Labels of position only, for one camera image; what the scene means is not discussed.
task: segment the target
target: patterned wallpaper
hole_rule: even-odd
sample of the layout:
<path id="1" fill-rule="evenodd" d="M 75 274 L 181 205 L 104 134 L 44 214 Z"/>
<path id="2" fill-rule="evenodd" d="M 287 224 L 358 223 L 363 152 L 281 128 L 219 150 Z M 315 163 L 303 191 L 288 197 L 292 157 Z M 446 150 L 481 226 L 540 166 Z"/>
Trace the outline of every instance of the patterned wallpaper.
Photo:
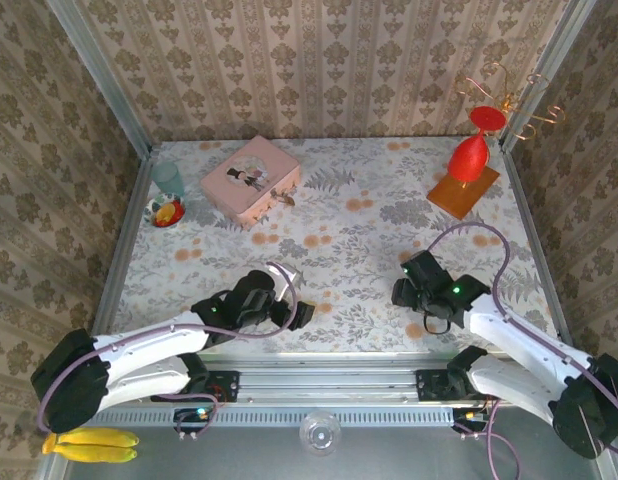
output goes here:
<path id="1" fill-rule="evenodd" d="M 103 289 L 137 159 L 45 2 L 0 0 L 0 479 L 31 478 L 29 376 Z"/>
<path id="2" fill-rule="evenodd" d="M 455 79 L 499 61 L 522 86 L 567 0 L 77 4 L 158 143 L 474 133 Z"/>
<path id="3" fill-rule="evenodd" d="M 577 344 L 618 358 L 618 0 L 597 3 L 538 112 L 558 103 L 514 159 Z"/>

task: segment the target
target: red vase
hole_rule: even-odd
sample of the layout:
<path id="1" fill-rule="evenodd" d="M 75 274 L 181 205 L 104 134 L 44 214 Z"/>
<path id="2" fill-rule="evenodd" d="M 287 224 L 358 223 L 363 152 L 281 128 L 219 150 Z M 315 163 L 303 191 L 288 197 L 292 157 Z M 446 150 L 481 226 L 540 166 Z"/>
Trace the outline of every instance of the red vase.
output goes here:
<path id="1" fill-rule="evenodd" d="M 483 131 L 478 135 L 464 140 L 453 152 L 449 167 L 449 175 L 460 182 L 475 182 L 489 161 L 489 147 L 485 142 Z"/>
<path id="2" fill-rule="evenodd" d="M 502 112 L 493 107 L 476 107 L 469 118 L 480 131 L 458 145 L 447 168 L 449 175 L 462 183 L 478 180 L 489 161 L 489 147 L 484 132 L 500 130 L 507 123 Z"/>

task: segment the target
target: box lid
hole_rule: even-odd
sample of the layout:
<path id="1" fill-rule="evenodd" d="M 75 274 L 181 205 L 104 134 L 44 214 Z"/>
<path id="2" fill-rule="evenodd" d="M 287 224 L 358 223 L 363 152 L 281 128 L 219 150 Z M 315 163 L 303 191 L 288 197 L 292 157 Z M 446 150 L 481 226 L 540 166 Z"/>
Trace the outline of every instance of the box lid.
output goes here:
<path id="1" fill-rule="evenodd" d="M 258 135 L 204 177 L 200 185 L 207 195 L 240 214 L 269 195 L 296 167 L 295 158 Z"/>

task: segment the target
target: clear cup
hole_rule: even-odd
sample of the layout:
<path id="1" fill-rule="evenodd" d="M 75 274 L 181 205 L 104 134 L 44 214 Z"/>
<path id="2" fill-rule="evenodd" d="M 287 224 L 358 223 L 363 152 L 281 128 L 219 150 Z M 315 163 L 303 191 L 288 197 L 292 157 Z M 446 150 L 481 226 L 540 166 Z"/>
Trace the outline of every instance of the clear cup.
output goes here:
<path id="1" fill-rule="evenodd" d="M 151 179 L 162 193 L 175 193 L 180 198 L 184 198 L 185 186 L 175 163 L 166 162 L 154 165 L 151 169 Z"/>
<path id="2" fill-rule="evenodd" d="M 302 446 L 320 457 L 333 453 L 341 436 L 340 422 L 329 412 L 311 412 L 300 424 Z"/>

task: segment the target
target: copper wire decoration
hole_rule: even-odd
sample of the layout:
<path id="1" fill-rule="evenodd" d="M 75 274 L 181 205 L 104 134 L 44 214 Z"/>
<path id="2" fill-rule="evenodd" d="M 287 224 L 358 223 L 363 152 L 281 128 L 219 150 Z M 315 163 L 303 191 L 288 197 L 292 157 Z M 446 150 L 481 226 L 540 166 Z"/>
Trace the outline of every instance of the copper wire decoration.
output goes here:
<path id="1" fill-rule="evenodd" d="M 468 95 L 470 89 L 478 89 L 483 95 L 490 98 L 493 102 L 493 106 L 500 110 L 507 117 L 507 122 L 509 122 L 510 116 L 514 112 L 520 113 L 522 115 L 527 115 L 530 120 L 528 120 L 527 123 L 522 126 L 522 131 L 511 132 L 515 137 L 519 138 L 520 140 L 529 140 L 530 138 L 535 137 L 538 133 L 536 127 L 531 124 L 532 120 L 538 120 L 540 122 L 552 124 L 558 124 L 565 121 L 565 112 L 558 105 L 548 106 L 548 116 L 546 117 L 535 115 L 520 108 L 523 100 L 527 101 L 531 98 L 537 97 L 545 90 L 547 90 L 547 88 L 549 87 L 549 80 L 547 79 L 547 77 L 540 73 L 531 73 L 527 75 L 527 83 L 531 85 L 532 93 L 526 96 L 524 99 L 522 99 L 521 97 L 516 98 L 516 94 L 510 90 L 509 72 L 503 65 L 498 62 L 486 63 L 482 67 L 482 70 L 485 72 L 486 77 L 490 77 L 496 72 L 498 72 L 499 68 L 503 70 L 505 78 L 503 81 L 502 89 L 495 96 L 489 94 L 478 82 L 476 82 L 473 78 L 470 77 L 458 79 L 456 81 L 456 91 L 460 95 Z"/>

